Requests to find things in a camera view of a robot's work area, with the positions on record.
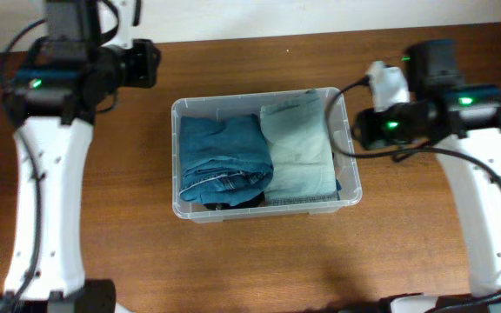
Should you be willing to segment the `blue garment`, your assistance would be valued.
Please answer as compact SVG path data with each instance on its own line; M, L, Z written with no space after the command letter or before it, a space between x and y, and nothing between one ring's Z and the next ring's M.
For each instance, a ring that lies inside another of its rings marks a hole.
M337 200L341 201L340 192L342 190L342 186L341 186L340 182L337 179L336 179L336 187L337 187Z

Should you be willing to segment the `light grey jeans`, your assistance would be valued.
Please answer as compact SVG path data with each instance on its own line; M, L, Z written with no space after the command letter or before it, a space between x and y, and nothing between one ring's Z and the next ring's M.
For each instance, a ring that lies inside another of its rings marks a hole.
M316 90L260 110L273 178L264 191L270 205L329 202L338 199L324 104Z

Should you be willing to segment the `dark blue jeans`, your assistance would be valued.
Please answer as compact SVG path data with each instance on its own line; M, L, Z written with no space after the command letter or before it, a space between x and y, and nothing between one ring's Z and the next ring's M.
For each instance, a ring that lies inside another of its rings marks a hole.
M180 131L180 197L188 203L231 207L262 194L273 164L258 117L184 117Z

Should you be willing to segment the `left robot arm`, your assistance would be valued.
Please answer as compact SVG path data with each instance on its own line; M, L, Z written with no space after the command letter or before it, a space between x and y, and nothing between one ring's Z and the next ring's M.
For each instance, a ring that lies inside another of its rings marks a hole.
M110 279L84 272L80 217L84 165L102 102L123 87L156 84L161 54L131 35L142 4L45 1L48 32L13 77L3 109L17 149L17 225L0 312L122 310Z

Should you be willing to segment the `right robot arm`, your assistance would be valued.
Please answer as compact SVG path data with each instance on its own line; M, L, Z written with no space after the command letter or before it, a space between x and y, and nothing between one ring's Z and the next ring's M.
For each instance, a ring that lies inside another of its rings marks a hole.
M352 132L365 150L391 149L395 160L433 152L451 187L469 260L470 295L403 296L393 312L501 312L501 91L469 84L454 44L407 48L404 66L376 61L364 83L373 107Z

